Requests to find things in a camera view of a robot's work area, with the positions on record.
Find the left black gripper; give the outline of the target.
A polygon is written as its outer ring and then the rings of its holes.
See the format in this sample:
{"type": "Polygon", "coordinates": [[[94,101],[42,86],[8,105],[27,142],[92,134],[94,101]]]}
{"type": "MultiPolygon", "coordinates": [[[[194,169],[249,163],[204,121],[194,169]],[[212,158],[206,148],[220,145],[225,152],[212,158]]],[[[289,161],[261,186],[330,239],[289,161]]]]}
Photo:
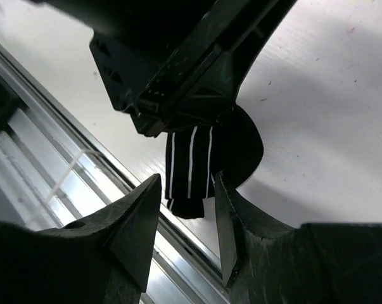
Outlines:
{"type": "Polygon", "coordinates": [[[92,56],[115,110],[155,137],[187,127],[160,124],[160,70],[176,47],[226,1],[32,1],[90,26],[92,56]]]}

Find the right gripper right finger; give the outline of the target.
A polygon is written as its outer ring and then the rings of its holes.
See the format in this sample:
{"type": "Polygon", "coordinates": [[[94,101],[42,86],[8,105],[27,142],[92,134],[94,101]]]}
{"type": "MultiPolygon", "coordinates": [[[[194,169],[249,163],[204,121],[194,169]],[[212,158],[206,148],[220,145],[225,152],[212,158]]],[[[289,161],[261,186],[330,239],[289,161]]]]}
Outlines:
{"type": "Polygon", "coordinates": [[[231,303],[382,303],[382,224],[290,227],[215,178],[231,303]]]}

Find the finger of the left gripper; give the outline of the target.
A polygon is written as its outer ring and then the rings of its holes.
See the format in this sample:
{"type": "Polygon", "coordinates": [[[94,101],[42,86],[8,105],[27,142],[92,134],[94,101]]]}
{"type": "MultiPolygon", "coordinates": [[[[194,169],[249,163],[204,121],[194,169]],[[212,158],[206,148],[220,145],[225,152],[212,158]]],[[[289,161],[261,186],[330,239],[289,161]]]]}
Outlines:
{"type": "Polygon", "coordinates": [[[160,124],[214,125],[294,1],[214,1],[160,70],[160,124]]]}

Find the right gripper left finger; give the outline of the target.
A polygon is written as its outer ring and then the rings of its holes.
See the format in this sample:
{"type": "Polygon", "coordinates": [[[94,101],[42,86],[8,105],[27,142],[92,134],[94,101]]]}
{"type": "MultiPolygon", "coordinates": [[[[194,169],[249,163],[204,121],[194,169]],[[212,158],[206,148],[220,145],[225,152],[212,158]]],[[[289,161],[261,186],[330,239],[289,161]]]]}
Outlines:
{"type": "Polygon", "coordinates": [[[62,228],[31,231],[0,222],[0,303],[138,303],[161,195],[155,174],[62,228]]]}

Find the black white striped sock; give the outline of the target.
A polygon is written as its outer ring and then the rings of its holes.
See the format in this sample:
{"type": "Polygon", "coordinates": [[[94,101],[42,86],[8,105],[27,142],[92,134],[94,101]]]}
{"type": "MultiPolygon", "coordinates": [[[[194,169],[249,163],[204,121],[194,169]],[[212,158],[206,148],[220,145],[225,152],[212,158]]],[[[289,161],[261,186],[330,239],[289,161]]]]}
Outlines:
{"type": "Polygon", "coordinates": [[[167,208],[181,219],[205,216],[204,200],[215,196],[215,176],[222,173],[239,187],[254,173],[264,154],[257,127],[235,106],[219,126],[199,125],[170,132],[165,150],[167,208]]]}

